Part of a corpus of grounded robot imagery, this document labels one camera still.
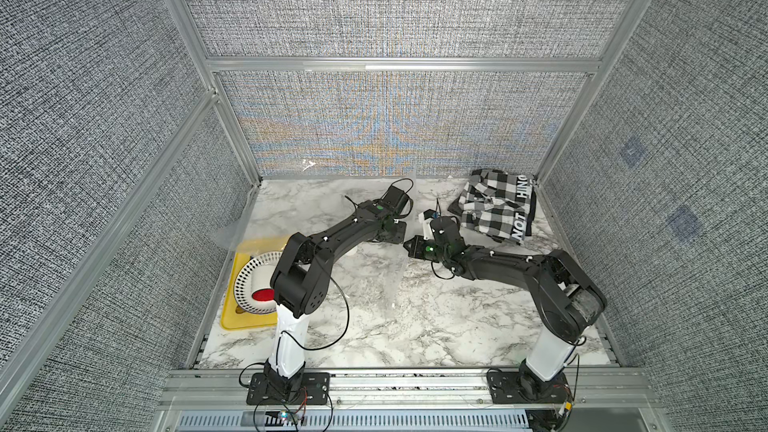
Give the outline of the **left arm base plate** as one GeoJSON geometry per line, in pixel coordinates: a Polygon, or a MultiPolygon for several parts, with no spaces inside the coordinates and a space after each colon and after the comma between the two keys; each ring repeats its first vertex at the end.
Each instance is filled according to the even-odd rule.
{"type": "Polygon", "coordinates": [[[301,372],[287,379],[269,372],[251,376],[246,404],[266,405],[326,405],[331,375],[323,372],[301,372]]]}

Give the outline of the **black white plaid shirt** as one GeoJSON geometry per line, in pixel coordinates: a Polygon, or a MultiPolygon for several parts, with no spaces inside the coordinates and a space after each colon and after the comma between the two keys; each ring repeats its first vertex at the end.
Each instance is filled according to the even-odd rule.
{"type": "Polygon", "coordinates": [[[469,230],[496,242],[522,245],[532,235],[536,205],[535,183],[531,176],[480,168],[470,173],[448,211],[469,230]]]}

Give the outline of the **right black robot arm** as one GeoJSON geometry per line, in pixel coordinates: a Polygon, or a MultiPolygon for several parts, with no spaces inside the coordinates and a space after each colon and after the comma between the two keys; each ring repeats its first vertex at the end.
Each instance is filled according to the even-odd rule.
{"type": "Polygon", "coordinates": [[[543,324],[537,342],[520,366],[531,384],[552,383],[575,351],[584,331],[607,307],[607,298],[567,252],[543,255],[498,252],[465,242],[456,221],[429,223],[430,238],[404,242],[411,258],[437,262],[456,278],[492,281],[529,292],[543,324]]]}

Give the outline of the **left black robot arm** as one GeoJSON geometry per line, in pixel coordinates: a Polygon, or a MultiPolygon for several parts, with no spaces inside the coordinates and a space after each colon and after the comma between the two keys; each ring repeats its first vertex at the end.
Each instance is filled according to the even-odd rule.
{"type": "Polygon", "coordinates": [[[308,319],[327,297],[339,258],[364,242],[401,244],[405,219],[413,211],[408,190],[396,183],[382,196],[354,205],[351,215],[311,235],[291,235],[270,279],[277,310],[272,351],[264,365],[268,380],[287,387],[298,383],[306,365],[305,354],[321,350],[306,345],[308,319]]]}

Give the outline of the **clear plastic vacuum bag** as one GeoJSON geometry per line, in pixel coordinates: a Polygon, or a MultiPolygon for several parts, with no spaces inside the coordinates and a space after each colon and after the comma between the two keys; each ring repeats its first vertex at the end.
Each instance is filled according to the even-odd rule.
{"type": "Polygon", "coordinates": [[[307,236],[325,230],[367,200],[395,186],[416,199],[414,177],[287,177],[267,178],[252,189],[243,211],[207,237],[227,251],[255,255],[279,250],[295,232],[307,236]]]}

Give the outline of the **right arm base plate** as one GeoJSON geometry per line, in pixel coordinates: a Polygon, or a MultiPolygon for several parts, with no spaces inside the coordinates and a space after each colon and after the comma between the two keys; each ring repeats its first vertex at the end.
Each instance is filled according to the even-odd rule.
{"type": "Polygon", "coordinates": [[[503,371],[491,368],[486,373],[494,404],[561,404],[572,400],[563,371],[550,381],[542,381],[532,372],[503,371]]]}

